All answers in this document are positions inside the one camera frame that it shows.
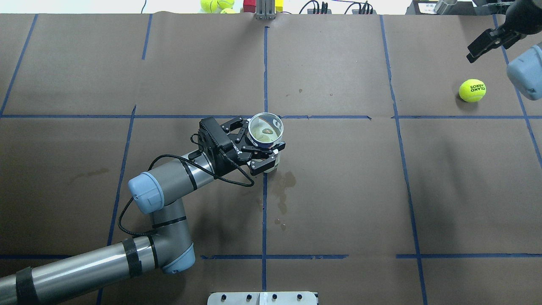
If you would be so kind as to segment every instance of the stain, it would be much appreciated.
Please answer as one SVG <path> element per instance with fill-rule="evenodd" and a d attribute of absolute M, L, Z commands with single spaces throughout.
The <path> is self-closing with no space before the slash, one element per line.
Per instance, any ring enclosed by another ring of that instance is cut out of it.
<path fill-rule="evenodd" d="M 79 178 L 92 177 L 92 176 L 96 176 L 96 175 L 105 174 L 105 173 L 108 173 L 108 172 L 109 172 L 108 168 L 100 168 L 100 169 L 95 170 L 95 171 L 89 171 L 88 173 L 77 174 L 77 175 L 75 175 L 75 176 L 73 176 L 73 177 L 71 177 L 69 179 L 68 185 L 71 185 L 75 180 L 77 180 Z"/>
<path fill-rule="evenodd" d="M 280 212 L 284 215 L 288 212 L 288 207 L 286 206 L 286 189 L 295 186 L 295 176 L 291 171 L 284 173 L 284 175 L 277 171 L 274 179 L 278 185 L 273 188 L 273 194 L 279 197 L 278 206 Z"/>

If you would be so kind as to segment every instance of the blue joint cap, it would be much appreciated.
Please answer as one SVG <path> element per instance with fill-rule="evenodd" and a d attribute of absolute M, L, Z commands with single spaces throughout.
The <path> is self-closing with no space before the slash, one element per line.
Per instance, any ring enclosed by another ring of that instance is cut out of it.
<path fill-rule="evenodd" d="M 542 98 L 542 49 L 532 46 L 506 68 L 510 81 L 526 98 Z"/>
<path fill-rule="evenodd" d="M 196 262 L 196 255 L 194 254 L 194 243 L 184 251 L 184 253 L 177 257 L 173 262 L 162 267 L 162 271 L 165 274 L 175 274 L 184 271 Z"/>
<path fill-rule="evenodd" d="M 149 214 L 164 207 L 164 192 L 153 175 L 144 172 L 128 181 L 128 188 L 143 214 Z"/>

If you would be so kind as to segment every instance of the black band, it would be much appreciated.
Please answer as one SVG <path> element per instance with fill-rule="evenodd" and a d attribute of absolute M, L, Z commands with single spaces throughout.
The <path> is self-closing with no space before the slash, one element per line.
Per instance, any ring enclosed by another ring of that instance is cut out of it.
<path fill-rule="evenodd" d="M 156 247 L 154 246 L 154 239 L 149 236 L 149 243 L 151 244 L 152 256 L 154 257 L 154 268 L 158 268 L 158 255 L 156 254 Z"/>
<path fill-rule="evenodd" d="M 122 241 L 124 246 L 124 252 L 126 253 L 126 260 L 128 261 L 128 270 L 130 277 L 140 276 L 143 273 L 143 267 L 137 254 L 136 243 L 133 238 L 128 238 Z"/>
<path fill-rule="evenodd" d="M 197 190 L 198 185 L 196 184 L 196 179 L 194 179 L 194 175 L 192 175 L 192 171 L 188 167 L 188 164 L 184 161 L 180 161 L 180 162 L 183 164 L 184 169 L 186 170 L 186 173 L 188 174 L 188 178 L 190 178 L 190 182 L 192 182 L 192 187 L 194 188 L 194 190 Z"/>
<path fill-rule="evenodd" d="M 179 218 L 173 219 L 173 220 L 169 220 L 169 221 L 166 221 L 166 222 L 163 222 L 163 223 L 152 225 L 152 228 L 160 228 L 160 227 L 163 227 L 163 226 L 169 226 L 169 225 L 172 225 L 174 223 L 178 223 L 179 221 L 183 221 L 183 220 L 186 220 L 186 216 L 179 217 Z"/>
<path fill-rule="evenodd" d="M 15 274 L 15 290 L 17 291 L 18 305 L 40 304 L 34 286 L 34 279 L 32 278 L 31 267 L 24 268 Z"/>

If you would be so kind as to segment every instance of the yellow object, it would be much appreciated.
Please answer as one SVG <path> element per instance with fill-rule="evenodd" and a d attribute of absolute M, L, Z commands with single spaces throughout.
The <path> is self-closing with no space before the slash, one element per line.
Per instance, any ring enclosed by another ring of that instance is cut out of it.
<path fill-rule="evenodd" d="M 479 79 L 469 79 L 459 87 L 459 97 L 469 103 L 479 101 L 486 95 L 486 85 Z"/>
<path fill-rule="evenodd" d="M 218 7 L 216 0 L 201 0 L 201 5 L 204 12 L 214 12 Z"/>
<path fill-rule="evenodd" d="M 237 12 L 233 9 L 223 9 L 220 14 L 236 14 Z"/>
<path fill-rule="evenodd" d="M 284 0 L 275 0 L 275 10 L 284 11 Z"/>
<path fill-rule="evenodd" d="M 232 7 L 234 7 L 234 3 L 234 0 L 218 0 L 218 6 L 221 9 L 231 9 Z"/>

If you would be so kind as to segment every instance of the tennis ball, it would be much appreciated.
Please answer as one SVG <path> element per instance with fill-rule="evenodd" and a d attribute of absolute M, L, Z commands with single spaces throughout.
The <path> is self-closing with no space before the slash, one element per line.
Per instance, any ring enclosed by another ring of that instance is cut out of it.
<path fill-rule="evenodd" d="M 234 0 L 218 0 L 218 6 L 221 9 L 231 9 L 232 7 L 234 7 L 234 2 L 235 2 Z"/>
<path fill-rule="evenodd" d="M 223 9 L 220 14 L 236 14 L 237 12 L 233 9 Z"/>
<path fill-rule="evenodd" d="M 459 97 L 469 103 L 479 101 L 486 95 L 486 85 L 478 79 L 469 79 L 459 87 Z"/>
<path fill-rule="evenodd" d="M 201 0 L 201 5 L 204 12 L 214 12 L 218 7 L 216 0 Z"/>

